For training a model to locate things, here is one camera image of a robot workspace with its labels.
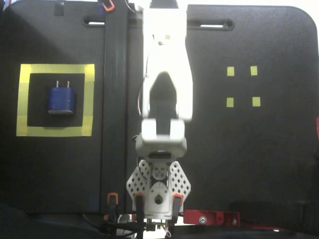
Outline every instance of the black square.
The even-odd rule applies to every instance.
[[[47,74],[30,75],[27,126],[34,127],[78,127],[82,126],[84,105],[84,74]],[[73,115],[51,115],[48,113],[50,89],[70,87],[75,92]]]

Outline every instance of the black panel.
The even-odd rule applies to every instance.
[[[0,200],[28,212],[98,212],[103,29],[81,22],[98,12],[95,2],[65,2],[64,16],[54,9],[55,1],[19,1],[1,17]],[[91,137],[15,136],[21,63],[95,64]]]
[[[230,202],[318,200],[316,117],[318,39],[313,20],[293,7],[189,6],[187,18],[231,19],[232,30],[188,29],[193,119],[179,162],[192,188],[184,208],[227,210]],[[128,168],[141,131],[136,95],[143,35],[129,30]],[[227,67],[235,76],[227,77]],[[258,67],[251,76],[250,67]],[[226,98],[234,107],[226,107]],[[261,107],[252,107],[252,97]],[[127,205],[131,208],[131,199]]]
[[[101,212],[107,212],[107,195],[119,194],[123,211],[126,195],[127,118],[127,24],[128,8],[117,1],[105,17],[105,68],[103,99],[103,146]]]
[[[52,115],[48,112],[50,89],[70,87],[75,92],[74,114]],[[82,126],[84,100],[84,74],[31,74],[28,99],[28,126],[77,127]]]

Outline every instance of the black table surface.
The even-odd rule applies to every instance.
[[[192,187],[185,209],[227,210],[232,201],[319,199],[316,25],[294,7],[190,6],[191,19],[226,19],[232,31],[188,29],[193,119],[179,162]],[[128,170],[141,130],[142,29],[129,30]],[[233,66],[235,76],[227,76]],[[251,76],[250,67],[258,75]],[[261,106],[252,107],[252,97]],[[226,107],[234,98],[234,107]],[[127,206],[131,206],[128,197]]]
[[[28,212],[98,212],[101,194],[111,191],[101,187],[101,165],[116,159],[101,156],[107,120],[102,117],[104,28],[85,27],[82,19],[100,9],[95,2],[66,2],[64,16],[55,16],[54,8],[54,1],[21,1],[1,17],[0,198]],[[235,27],[187,31],[194,97],[193,120],[185,130],[188,150],[179,160],[192,184],[185,209],[226,210],[236,200],[319,200],[313,20],[297,8],[259,6],[191,5],[187,17],[229,18]],[[127,142],[117,145],[127,159],[112,167],[128,178],[136,166],[131,138],[141,130],[140,24],[129,24],[127,41],[127,123],[112,126],[127,129]],[[91,137],[15,136],[21,63],[95,64]],[[227,77],[228,66],[234,77]],[[250,75],[251,66],[258,67],[257,76]],[[234,98],[233,108],[226,107],[227,97]],[[252,97],[260,97],[260,107],[252,107]],[[129,211],[130,197],[120,198]]]

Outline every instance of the yellow square marker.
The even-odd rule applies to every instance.
[[[84,106],[82,126],[78,127],[33,127],[27,125],[30,75],[84,74]],[[32,137],[75,137],[91,136],[94,103],[94,64],[21,64],[18,107],[16,116],[16,136]]]
[[[227,67],[227,76],[235,76],[235,67],[233,66]]]
[[[260,97],[253,97],[253,107],[260,107]]]
[[[234,98],[227,98],[226,100],[226,107],[234,107]]]
[[[257,66],[251,66],[250,67],[250,73],[252,76],[257,76]]]

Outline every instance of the blue phone charger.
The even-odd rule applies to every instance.
[[[68,87],[59,87],[59,82],[56,82],[56,87],[51,88],[50,101],[48,112],[53,115],[72,115],[74,113],[74,90]]]

